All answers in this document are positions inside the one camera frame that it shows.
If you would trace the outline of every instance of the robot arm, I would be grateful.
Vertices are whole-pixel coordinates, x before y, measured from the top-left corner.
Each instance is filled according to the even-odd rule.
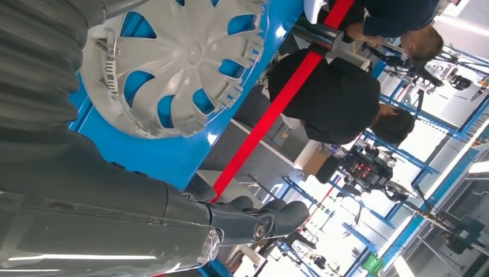
[[[287,235],[302,203],[255,210],[195,202],[107,163],[66,123],[87,30],[146,0],[0,3],[2,276],[151,276],[195,268],[220,245]]]

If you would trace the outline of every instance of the black shirt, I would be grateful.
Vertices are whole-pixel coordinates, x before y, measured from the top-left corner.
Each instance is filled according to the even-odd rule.
[[[435,16],[439,0],[363,0],[370,13],[363,34],[397,38],[427,26]]]
[[[270,99],[285,86],[309,50],[282,59],[269,73]],[[306,122],[307,136],[330,144],[353,141],[374,121],[379,110],[380,83],[361,68],[340,58],[323,59],[283,111]]]

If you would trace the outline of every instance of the man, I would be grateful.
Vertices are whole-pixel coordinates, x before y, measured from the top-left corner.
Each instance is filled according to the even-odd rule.
[[[309,50],[299,50],[268,73],[264,94],[274,101]],[[379,104],[380,83],[361,68],[336,58],[323,59],[283,111],[284,121],[296,128],[302,122],[307,136],[323,143],[348,144],[365,129],[383,141],[400,144],[414,127],[409,112]]]
[[[330,9],[337,0],[329,1]],[[431,26],[439,0],[355,0],[339,29],[345,41],[379,44],[382,38],[401,37],[401,47],[412,59],[427,62],[443,47],[443,39]],[[364,10],[370,14],[364,20]],[[321,10],[318,22],[328,12]]]

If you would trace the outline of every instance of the cardboard box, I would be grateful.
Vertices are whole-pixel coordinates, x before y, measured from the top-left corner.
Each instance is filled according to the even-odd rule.
[[[332,153],[327,149],[314,151],[313,155],[304,166],[304,172],[316,176],[331,154]]]

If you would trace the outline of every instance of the dark hair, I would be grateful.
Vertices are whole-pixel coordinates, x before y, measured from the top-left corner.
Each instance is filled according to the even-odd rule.
[[[415,119],[406,110],[395,109],[397,115],[380,117],[370,129],[386,143],[399,145],[413,131]]]
[[[442,36],[435,28],[429,26],[424,37],[419,41],[417,49],[412,54],[412,59],[418,62],[429,62],[440,54],[444,44]]]

